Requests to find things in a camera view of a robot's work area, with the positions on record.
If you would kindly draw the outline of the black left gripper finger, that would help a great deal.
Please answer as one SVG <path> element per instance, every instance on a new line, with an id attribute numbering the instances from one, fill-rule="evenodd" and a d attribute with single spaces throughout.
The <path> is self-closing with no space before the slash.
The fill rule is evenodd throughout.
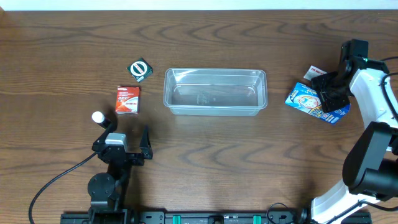
<path id="1" fill-rule="evenodd" d="M 117 124 L 112 122 L 103 122 L 99 125 L 104 129 L 104 132 L 100 135 L 96 142 L 98 144 L 104 144 L 108 134 L 113 133 L 115 130 L 117 130 Z"/>
<path id="2" fill-rule="evenodd" d="M 152 146 L 150 144 L 149 127 L 148 126 L 144 127 L 144 131 L 142 133 L 139 148 L 141 149 L 141 153 L 142 153 L 142 156 L 144 159 L 152 159 L 153 158 L 153 151 L 152 151 Z"/>

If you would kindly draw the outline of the blue cool fever box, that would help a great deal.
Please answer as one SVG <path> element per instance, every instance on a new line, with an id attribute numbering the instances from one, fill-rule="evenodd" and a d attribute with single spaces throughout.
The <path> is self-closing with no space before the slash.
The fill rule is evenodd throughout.
<path id="1" fill-rule="evenodd" d="M 285 104 L 330 124 L 335 124 L 348 114 L 350 109 L 350 105 L 346 105 L 342 109 L 324 112 L 316 91 L 302 83 L 296 83 Z"/>

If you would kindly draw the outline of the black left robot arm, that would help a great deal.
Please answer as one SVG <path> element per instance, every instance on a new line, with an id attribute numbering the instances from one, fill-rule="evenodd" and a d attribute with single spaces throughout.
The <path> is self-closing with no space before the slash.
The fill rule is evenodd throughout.
<path id="1" fill-rule="evenodd" d="M 127 151 L 127 136 L 115 133 L 115 124 L 110 124 L 93 143 L 92 150 L 108 165 L 108 170 L 94 175 L 88 182 L 91 208 L 96 211 L 118 211 L 129 183 L 131 168 L 143 166 L 153 158 L 149 141 L 149 128 L 144 128 L 139 148 L 140 153 Z"/>

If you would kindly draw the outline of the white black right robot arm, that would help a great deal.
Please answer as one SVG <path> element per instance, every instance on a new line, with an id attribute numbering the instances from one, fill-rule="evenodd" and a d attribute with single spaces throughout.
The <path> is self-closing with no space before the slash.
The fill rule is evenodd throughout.
<path id="1" fill-rule="evenodd" d="M 397 100 L 384 60 L 368 57 L 368 42 L 352 39 L 342 44 L 338 70 L 311 80 L 322 110 L 332 112 L 356 98 L 364 132 L 348 153 L 342 179 L 325 194 L 311 201 L 307 223 L 342 223 L 369 205 L 397 197 Z"/>

